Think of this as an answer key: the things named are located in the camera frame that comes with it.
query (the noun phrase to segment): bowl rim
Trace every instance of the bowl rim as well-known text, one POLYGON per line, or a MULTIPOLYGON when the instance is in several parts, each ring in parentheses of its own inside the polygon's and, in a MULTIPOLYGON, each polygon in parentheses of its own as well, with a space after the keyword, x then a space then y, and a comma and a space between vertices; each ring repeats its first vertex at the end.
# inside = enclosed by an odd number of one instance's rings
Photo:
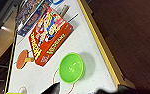
POLYGON ((61 60, 61 62, 60 62, 60 65, 59 65, 59 76, 60 76, 60 78, 62 79, 62 81, 65 82, 65 83, 70 83, 70 84, 71 84, 71 83, 77 82, 77 81, 81 78, 81 76, 83 75, 83 71, 84 71, 84 61, 83 61, 82 57, 81 57, 79 54, 74 53, 74 52, 71 52, 71 53, 68 53, 67 55, 65 55, 65 56, 62 58, 62 60, 61 60), (62 78, 61 74, 60 74, 60 67, 61 67, 62 61, 63 61, 68 55, 76 55, 76 56, 78 56, 79 59, 82 61, 82 63, 81 63, 81 64, 82 64, 82 69, 81 69, 80 75, 76 78, 76 80, 71 81, 71 82, 65 81, 65 80, 62 78))

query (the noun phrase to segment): white table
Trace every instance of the white table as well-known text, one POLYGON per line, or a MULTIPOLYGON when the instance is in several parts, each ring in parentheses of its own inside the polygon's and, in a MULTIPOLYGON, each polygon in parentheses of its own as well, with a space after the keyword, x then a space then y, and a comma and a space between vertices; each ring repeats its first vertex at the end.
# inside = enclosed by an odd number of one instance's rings
POLYGON ((78 1, 65 0, 59 6, 51 5, 51 7, 60 12, 64 5, 70 6, 64 16, 66 21, 78 14, 70 22, 74 31, 45 66, 41 67, 36 65, 35 62, 27 62, 23 69, 16 68, 15 63, 23 50, 30 51, 28 56, 33 57, 28 40, 31 30, 25 38, 17 35, 11 63, 12 68, 10 69, 8 92, 18 92, 24 86, 27 89, 27 94, 40 94, 50 87, 54 81, 54 83, 60 82, 60 94, 67 94, 72 89, 73 84, 63 82, 57 69, 62 58, 70 52, 78 53, 85 65, 85 74, 74 84, 71 94, 89 94, 96 92, 98 89, 103 89, 107 92, 117 91, 113 77, 108 70, 78 1))

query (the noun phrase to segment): green bowl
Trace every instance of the green bowl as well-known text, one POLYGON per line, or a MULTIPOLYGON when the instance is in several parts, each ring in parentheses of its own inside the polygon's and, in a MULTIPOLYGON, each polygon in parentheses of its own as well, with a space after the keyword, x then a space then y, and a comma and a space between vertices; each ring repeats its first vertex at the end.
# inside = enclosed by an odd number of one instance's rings
POLYGON ((66 83, 75 83, 82 77, 84 72, 84 62, 77 53, 67 54, 59 66, 60 78, 66 83))

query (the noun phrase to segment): colorful box artwork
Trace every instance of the colorful box artwork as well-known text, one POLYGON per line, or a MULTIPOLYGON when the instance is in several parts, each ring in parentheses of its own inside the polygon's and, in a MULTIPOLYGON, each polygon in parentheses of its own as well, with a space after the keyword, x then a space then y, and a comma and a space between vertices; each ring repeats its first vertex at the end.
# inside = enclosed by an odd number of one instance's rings
POLYGON ((37 0, 28 0, 16 16, 16 27, 18 27, 21 23, 24 24, 24 26, 17 31, 18 35, 24 37, 31 30, 46 8, 48 8, 51 4, 49 0, 44 0, 40 4, 39 2, 37 0))
POLYGON ((44 66, 72 29, 72 25, 48 7, 29 36, 35 63, 44 66))

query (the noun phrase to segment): green plastic bowl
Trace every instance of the green plastic bowl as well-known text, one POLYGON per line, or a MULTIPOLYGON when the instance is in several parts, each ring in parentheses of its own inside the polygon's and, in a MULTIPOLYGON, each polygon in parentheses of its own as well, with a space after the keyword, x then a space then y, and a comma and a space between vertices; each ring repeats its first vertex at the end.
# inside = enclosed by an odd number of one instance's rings
POLYGON ((67 54, 59 66, 60 78, 66 83, 75 83, 82 77, 84 72, 84 62, 77 53, 67 54))

